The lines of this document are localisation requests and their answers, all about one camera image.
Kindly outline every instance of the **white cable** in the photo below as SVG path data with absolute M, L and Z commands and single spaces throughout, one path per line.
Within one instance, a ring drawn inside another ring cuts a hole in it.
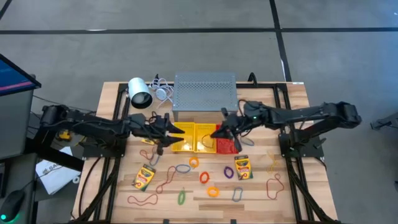
M 157 106 L 157 109 L 161 106 L 162 103 L 166 102 L 167 100 L 170 100 L 171 103 L 173 103 L 173 100 L 171 97 L 173 96 L 174 93 L 174 88 L 172 86 L 169 86 L 167 84 L 167 80 L 164 78 L 155 78 L 148 86 L 151 90 L 156 92 L 157 90 L 164 90 L 166 93 L 166 99 L 160 99 L 156 94 L 155 96 L 159 99 L 162 100 L 162 102 Z

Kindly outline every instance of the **gray metal box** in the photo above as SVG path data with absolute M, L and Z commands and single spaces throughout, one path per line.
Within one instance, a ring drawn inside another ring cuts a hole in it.
M 180 72 L 175 75 L 174 121 L 220 123 L 223 120 L 221 114 L 223 107 L 228 111 L 238 110 L 234 73 Z

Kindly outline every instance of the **yellow plastic container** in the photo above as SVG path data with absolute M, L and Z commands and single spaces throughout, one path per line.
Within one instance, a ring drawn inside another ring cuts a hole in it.
M 173 137 L 184 138 L 184 141 L 180 141 L 172 144 L 173 152 L 193 152 L 194 137 L 195 137 L 195 123 L 194 122 L 174 122 L 174 126 L 185 131 L 185 134 L 171 134 Z
M 195 148 L 197 153 L 216 153 L 216 139 L 210 135 L 216 130 L 216 124 L 195 124 Z

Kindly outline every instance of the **gray floor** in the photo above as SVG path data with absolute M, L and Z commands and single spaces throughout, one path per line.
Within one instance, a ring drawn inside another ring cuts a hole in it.
M 276 0 L 282 27 L 394 27 L 393 0 Z M 273 27 L 261 0 L 13 0 L 2 30 Z M 398 33 L 283 34 L 293 81 L 305 82 L 312 105 L 347 101 L 363 123 L 325 134 L 328 177 L 339 219 L 398 223 L 398 130 L 370 121 L 398 111 Z M 96 109 L 102 83 L 132 77 L 172 80 L 175 72 L 235 72 L 245 80 L 283 81 L 274 33 L 0 35 L 0 53 L 37 75 L 36 95 Z M 44 105 L 34 101 L 39 113 Z M 38 223 L 65 222 L 75 189 L 41 202 Z

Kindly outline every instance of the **crayon box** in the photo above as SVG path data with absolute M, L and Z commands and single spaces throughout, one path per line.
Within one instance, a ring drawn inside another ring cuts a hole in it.
M 149 182 L 155 175 L 156 170 L 146 164 L 144 164 L 138 171 L 136 178 L 133 180 L 132 184 L 137 189 L 145 191 L 148 187 Z
M 238 180 L 252 179 L 250 160 L 248 156 L 235 156 L 236 173 Z

